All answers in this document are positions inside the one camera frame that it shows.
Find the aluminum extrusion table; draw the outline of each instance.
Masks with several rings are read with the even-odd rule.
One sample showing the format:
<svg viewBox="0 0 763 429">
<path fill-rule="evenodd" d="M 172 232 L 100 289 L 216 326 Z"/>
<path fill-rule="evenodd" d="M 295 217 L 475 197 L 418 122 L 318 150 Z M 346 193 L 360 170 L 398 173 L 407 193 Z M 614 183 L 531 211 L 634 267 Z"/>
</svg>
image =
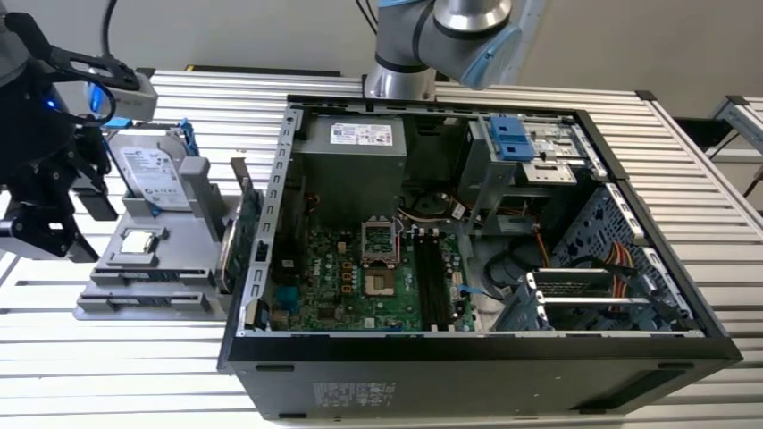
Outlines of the aluminum extrusion table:
<svg viewBox="0 0 763 429">
<path fill-rule="evenodd" d="M 359 97 L 359 79 L 158 71 L 156 120 L 194 123 L 210 178 L 239 185 L 244 156 L 260 188 L 271 171 L 287 94 Z M 632 91 L 440 83 L 439 99 L 586 109 L 632 177 L 659 227 L 744 355 L 744 361 L 626 417 L 584 425 L 626 429 L 763 426 L 763 220 L 656 101 Z M 755 103 L 763 108 L 763 99 Z M 108 178 L 111 200 L 124 184 Z M 7 204 L 7 194 L 0 196 Z M 115 223 L 78 222 L 103 251 Z M 216 373 L 223 323 L 79 322 L 72 308 L 92 265 L 0 258 L 0 420 L 3 427 L 255 427 L 266 423 L 235 377 Z M 344 422 L 362 427 L 538 426 L 526 420 Z M 563 427 L 568 421 L 544 421 Z"/>
</svg>

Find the ram slot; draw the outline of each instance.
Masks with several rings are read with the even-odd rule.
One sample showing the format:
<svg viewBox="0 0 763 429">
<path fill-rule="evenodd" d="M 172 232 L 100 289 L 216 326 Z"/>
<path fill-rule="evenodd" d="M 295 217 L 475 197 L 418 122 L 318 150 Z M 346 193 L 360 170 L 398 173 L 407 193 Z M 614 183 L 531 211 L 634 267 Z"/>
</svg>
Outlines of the ram slot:
<svg viewBox="0 0 763 429">
<path fill-rule="evenodd" d="M 438 330 L 447 330 L 451 324 L 450 299 L 444 285 L 443 255 L 436 237 L 414 238 L 414 256 L 423 329 L 430 330 L 436 326 Z"/>
</svg>

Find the blue drive bay latch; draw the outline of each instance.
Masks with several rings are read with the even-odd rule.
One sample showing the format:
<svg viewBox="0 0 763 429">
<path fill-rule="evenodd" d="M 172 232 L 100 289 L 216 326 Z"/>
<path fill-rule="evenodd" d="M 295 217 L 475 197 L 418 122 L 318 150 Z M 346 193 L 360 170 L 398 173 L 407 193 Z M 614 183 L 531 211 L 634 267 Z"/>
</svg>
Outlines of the blue drive bay latch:
<svg viewBox="0 0 763 429">
<path fill-rule="evenodd" d="M 503 161 L 532 161 L 535 158 L 534 143 L 524 130 L 522 121 L 515 116 L 491 115 L 490 136 L 499 148 Z"/>
</svg>

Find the motherboard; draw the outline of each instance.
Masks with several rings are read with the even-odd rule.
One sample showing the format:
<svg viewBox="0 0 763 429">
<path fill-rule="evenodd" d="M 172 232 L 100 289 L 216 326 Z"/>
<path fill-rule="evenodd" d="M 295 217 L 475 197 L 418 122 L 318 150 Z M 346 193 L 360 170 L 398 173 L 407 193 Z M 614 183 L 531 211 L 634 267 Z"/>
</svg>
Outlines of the motherboard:
<svg viewBox="0 0 763 429">
<path fill-rule="evenodd" d="M 371 219 L 355 231 L 316 225 L 310 228 L 303 270 L 299 285 L 276 291 L 275 329 L 475 329 L 470 298 L 458 289 L 466 280 L 452 235 L 402 231 L 383 219 Z M 283 288 L 290 293 L 279 298 Z"/>
</svg>

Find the sticker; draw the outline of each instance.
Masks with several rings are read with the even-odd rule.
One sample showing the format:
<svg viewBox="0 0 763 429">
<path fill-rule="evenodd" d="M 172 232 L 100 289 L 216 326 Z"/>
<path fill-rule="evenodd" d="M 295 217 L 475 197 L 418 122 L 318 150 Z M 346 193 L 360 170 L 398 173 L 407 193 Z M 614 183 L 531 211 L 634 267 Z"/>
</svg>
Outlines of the sticker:
<svg viewBox="0 0 763 429">
<path fill-rule="evenodd" d="M 314 383 L 315 402 L 319 407 L 388 407 L 395 396 L 396 383 Z"/>
<path fill-rule="evenodd" d="M 123 147 L 122 157 L 143 198 L 159 208 L 188 208 L 170 155 L 160 149 Z"/>
<path fill-rule="evenodd" d="M 455 209 L 454 209 L 454 213 L 452 213 L 455 220 L 458 220 L 458 221 L 462 220 L 462 217 L 464 217 L 464 211 L 466 211 L 466 207 L 462 205 L 462 203 L 455 203 Z"/>
<path fill-rule="evenodd" d="M 332 145 L 392 146 L 392 125 L 335 123 L 331 126 Z"/>
<path fill-rule="evenodd" d="M 543 152 L 554 152 L 555 150 L 554 144 L 543 140 L 536 140 L 534 142 L 534 147 L 535 147 L 535 152 L 538 152 L 539 154 Z"/>
<path fill-rule="evenodd" d="M 130 272 L 130 273 L 122 273 L 120 275 L 124 279 L 148 279 L 150 278 L 148 273 Z"/>
</svg>

